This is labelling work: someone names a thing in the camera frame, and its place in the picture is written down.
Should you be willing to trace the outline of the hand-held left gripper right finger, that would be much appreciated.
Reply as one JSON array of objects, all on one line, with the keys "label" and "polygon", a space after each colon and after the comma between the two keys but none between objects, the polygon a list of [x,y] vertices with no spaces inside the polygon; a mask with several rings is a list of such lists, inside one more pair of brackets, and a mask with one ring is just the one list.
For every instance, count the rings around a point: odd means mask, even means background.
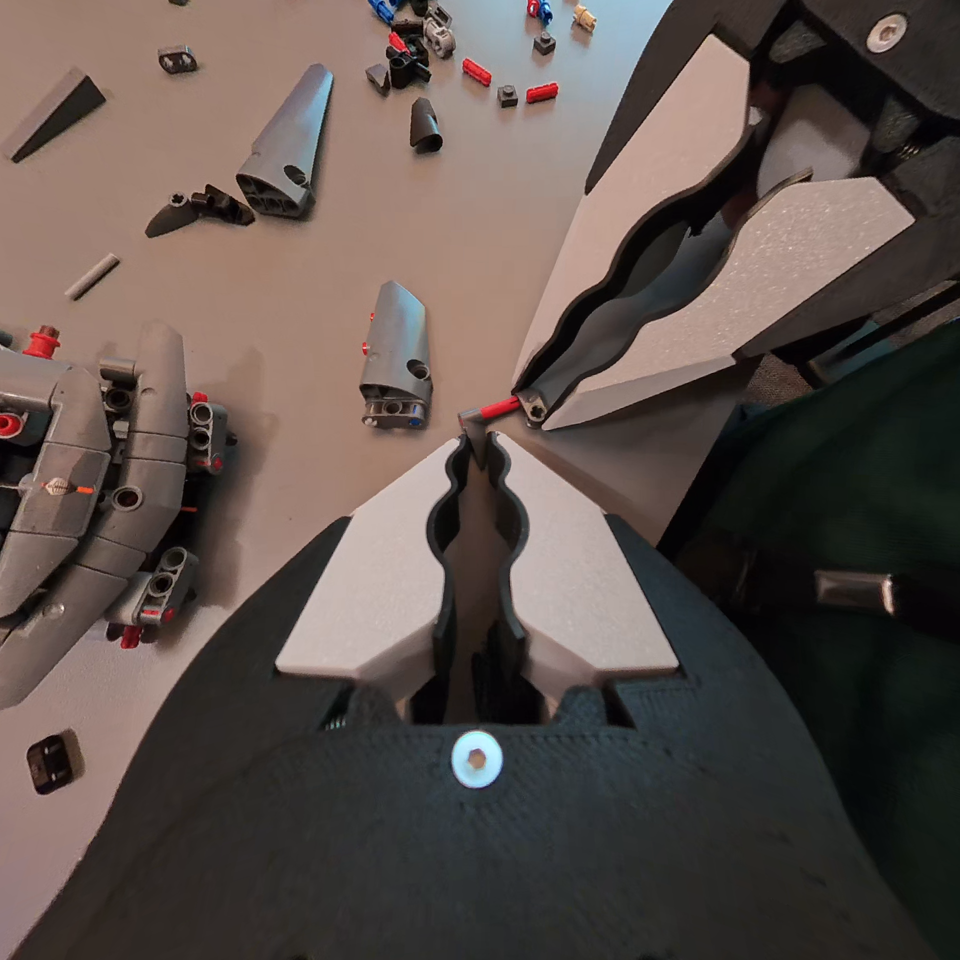
[{"label": "hand-held left gripper right finger", "polygon": [[486,435],[506,555],[485,641],[485,720],[538,722],[572,689],[674,675],[680,662],[612,517],[504,434]]}]

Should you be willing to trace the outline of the person's green shirt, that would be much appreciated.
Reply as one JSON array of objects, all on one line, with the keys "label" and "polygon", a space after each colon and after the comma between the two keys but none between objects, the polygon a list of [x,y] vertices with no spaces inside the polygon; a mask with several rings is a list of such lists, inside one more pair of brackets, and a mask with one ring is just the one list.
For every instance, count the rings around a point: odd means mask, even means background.
[{"label": "person's green shirt", "polygon": [[958,318],[714,444],[660,552],[750,641],[939,958],[959,935]]}]

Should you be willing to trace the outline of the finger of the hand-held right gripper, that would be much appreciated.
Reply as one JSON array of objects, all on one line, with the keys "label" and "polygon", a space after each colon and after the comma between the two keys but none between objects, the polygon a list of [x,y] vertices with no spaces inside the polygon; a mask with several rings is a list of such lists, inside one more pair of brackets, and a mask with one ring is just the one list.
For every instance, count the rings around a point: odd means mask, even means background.
[{"label": "finger of the hand-held right gripper", "polygon": [[542,429],[591,422],[734,366],[738,350],[914,223],[874,177],[783,186],[742,224],[702,291],[646,322]]},{"label": "finger of the hand-held right gripper", "polygon": [[517,361],[513,390],[522,400],[546,398],[536,379],[567,351],[567,334],[614,302],[631,259],[655,246],[654,274],[669,264],[668,244],[644,231],[666,230],[742,145],[749,75],[748,60],[708,34],[584,194]]}]

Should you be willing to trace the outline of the dark lego wedge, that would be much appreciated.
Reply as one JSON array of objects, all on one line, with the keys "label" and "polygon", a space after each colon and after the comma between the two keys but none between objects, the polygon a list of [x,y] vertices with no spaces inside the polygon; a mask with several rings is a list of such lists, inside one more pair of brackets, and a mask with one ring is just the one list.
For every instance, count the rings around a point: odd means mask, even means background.
[{"label": "dark lego wedge", "polygon": [[92,78],[71,67],[2,142],[3,156],[25,160],[107,102]]}]

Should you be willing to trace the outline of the large grey lego panel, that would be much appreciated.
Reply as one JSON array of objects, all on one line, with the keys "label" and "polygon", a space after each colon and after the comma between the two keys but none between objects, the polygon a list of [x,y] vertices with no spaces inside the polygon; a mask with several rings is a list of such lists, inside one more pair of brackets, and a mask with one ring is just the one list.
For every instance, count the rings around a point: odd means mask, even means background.
[{"label": "large grey lego panel", "polygon": [[236,182],[255,213],[300,219],[313,203],[332,87],[333,75],[326,66],[308,66],[252,142]]}]

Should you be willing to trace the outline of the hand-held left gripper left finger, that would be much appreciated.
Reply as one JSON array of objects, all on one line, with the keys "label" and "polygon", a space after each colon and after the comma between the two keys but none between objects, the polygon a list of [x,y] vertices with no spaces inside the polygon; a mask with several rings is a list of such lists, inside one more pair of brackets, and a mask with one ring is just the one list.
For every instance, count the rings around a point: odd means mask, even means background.
[{"label": "hand-held left gripper left finger", "polygon": [[376,688],[415,724],[440,724],[457,642],[446,550],[471,447],[450,439],[350,515],[274,665]]}]

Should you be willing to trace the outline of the black square lego piece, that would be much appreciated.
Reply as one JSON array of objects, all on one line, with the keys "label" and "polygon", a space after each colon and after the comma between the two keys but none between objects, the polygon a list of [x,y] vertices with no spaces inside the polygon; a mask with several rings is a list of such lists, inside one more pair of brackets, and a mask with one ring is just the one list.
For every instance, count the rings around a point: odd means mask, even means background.
[{"label": "black square lego piece", "polygon": [[48,796],[78,780],[86,771],[77,732],[65,728],[34,742],[26,750],[34,792]]}]

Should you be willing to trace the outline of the grey lego slope piece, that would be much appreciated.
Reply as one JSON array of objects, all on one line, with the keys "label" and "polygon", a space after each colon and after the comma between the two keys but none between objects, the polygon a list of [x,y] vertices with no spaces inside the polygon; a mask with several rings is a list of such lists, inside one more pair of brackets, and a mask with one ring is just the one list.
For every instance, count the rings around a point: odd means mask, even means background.
[{"label": "grey lego slope piece", "polygon": [[480,408],[474,408],[458,414],[458,420],[477,468],[483,473],[487,464],[486,418]]}]

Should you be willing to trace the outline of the grey lego axle rod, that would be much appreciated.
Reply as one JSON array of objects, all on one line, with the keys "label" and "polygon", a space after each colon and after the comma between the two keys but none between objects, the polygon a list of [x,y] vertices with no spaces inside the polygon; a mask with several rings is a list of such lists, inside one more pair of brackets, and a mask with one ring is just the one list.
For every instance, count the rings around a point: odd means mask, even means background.
[{"label": "grey lego axle rod", "polygon": [[77,302],[88,294],[98,283],[102,282],[120,263],[121,259],[119,256],[114,253],[108,253],[74,281],[66,289],[64,296],[70,302]]}]

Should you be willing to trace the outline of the grey lego vehicle model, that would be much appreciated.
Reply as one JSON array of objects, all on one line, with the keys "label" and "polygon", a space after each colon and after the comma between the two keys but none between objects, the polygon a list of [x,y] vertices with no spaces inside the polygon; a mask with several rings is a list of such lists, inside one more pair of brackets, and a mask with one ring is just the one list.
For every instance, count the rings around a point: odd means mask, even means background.
[{"label": "grey lego vehicle model", "polygon": [[199,510],[236,437],[186,385],[183,337],[148,324],[132,359],[54,357],[49,325],[1,350],[1,706],[23,702],[97,622],[153,642],[195,597]]}]

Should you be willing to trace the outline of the small grey lego panel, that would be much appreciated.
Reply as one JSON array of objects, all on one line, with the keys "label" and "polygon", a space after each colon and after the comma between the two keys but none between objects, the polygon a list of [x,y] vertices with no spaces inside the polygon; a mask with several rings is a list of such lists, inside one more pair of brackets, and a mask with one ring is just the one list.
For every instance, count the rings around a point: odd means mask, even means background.
[{"label": "small grey lego panel", "polygon": [[433,393],[426,307],[399,282],[381,286],[364,352],[359,383],[364,424],[425,428]]}]

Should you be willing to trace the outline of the cluster of small lego pieces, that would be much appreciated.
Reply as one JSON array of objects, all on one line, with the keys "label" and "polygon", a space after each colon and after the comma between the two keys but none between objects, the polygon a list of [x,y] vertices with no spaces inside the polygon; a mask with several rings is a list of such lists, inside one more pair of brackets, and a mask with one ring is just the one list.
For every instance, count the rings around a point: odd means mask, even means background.
[{"label": "cluster of small lego pieces", "polygon": [[452,16],[437,1],[410,1],[414,18],[399,17],[403,2],[367,1],[374,16],[389,28],[385,61],[391,90],[431,80],[430,57],[451,59],[456,50]]}]

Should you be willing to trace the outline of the black lego blade piece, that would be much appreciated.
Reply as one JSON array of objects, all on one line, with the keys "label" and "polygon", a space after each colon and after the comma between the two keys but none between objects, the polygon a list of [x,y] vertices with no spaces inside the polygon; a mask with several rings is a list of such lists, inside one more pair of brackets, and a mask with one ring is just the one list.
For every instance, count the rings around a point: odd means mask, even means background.
[{"label": "black lego blade piece", "polygon": [[201,219],[246,227],[256,221],[256,215],[245,203],[208,184],[203,191],[171,194],[168,202],[148,222],[145,236],[156,238],[172,234]]}]

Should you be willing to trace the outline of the black curved lego piece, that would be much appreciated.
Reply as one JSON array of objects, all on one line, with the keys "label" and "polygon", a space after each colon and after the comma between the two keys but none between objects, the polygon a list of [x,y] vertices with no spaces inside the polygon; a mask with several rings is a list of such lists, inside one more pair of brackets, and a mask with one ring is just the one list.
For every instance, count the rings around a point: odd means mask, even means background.
[{"label": "black curved lego piece", "polygon": [[437,153],[443,147],[436,111],[426,97],[418,97],[412,104],[409,143],[418,155]]}]

